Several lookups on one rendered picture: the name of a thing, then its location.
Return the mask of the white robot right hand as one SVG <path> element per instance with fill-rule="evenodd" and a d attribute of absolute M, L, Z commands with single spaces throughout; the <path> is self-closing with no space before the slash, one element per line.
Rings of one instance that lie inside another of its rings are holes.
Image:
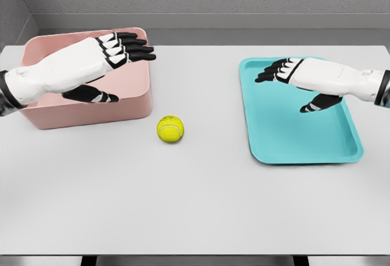
<path fill-rule="evenodd" d="M 315 58 L 284 58 L 267 66 L 256 83 L 277 81 L 299 89 L 318 92 L 301 113 L 317 112 L 339 104 L 356 82 L 358 70 L 339 63 Z"/>

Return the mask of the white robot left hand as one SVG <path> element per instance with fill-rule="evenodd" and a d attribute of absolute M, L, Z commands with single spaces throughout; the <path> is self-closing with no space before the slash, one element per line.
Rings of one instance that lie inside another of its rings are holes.
<path fill-rule="evenodd" d="M 86 38 L 40 62 L 42 89 L 73 101 L 118 102 L 118 96 L 89 85 L 129 63 L 156 59 L 154 48 L 131 32 L 113 32 Z"/>

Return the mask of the pink basket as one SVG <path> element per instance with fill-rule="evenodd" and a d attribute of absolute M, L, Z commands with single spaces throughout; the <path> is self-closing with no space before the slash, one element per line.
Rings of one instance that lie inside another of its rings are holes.
<path fill-rule="evenodd" d="M 36 64 L 73 43 L 110 32 L 97 30 L 34 37 L 26 43 L 20 64 Z M 22 109 L 21 113 L 38 129 L 55 129 L 144 118 L 152 111 L 151 78 L 147 61 L 126 64 L 92 82 L 91 86 L 118 96 L 119 102 L 84 103 L 47 93 L 39 101 Z"/>

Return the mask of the blue tray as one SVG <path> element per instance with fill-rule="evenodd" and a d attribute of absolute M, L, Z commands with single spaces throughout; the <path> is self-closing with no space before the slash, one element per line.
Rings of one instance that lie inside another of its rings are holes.
<path fill-rule="evenodd" d="M 363 145 L 345 101 L 319 112 L 300 108 L 317 94 L 281 82 L 256 83 L 275 57 L 243 59 L 239 75 L 252 155 L 266 164 L 359 161 Z"/>

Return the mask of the yellow tennis ball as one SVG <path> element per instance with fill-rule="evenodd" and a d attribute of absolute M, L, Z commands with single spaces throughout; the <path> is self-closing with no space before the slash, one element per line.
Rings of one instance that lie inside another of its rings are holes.
<path fill-rule="evenodd" d="M 157 124 L 157 135 L 164 142 L 178 142 L 184 135 L 182 120 L 175 115 L 164 116 Z"/>

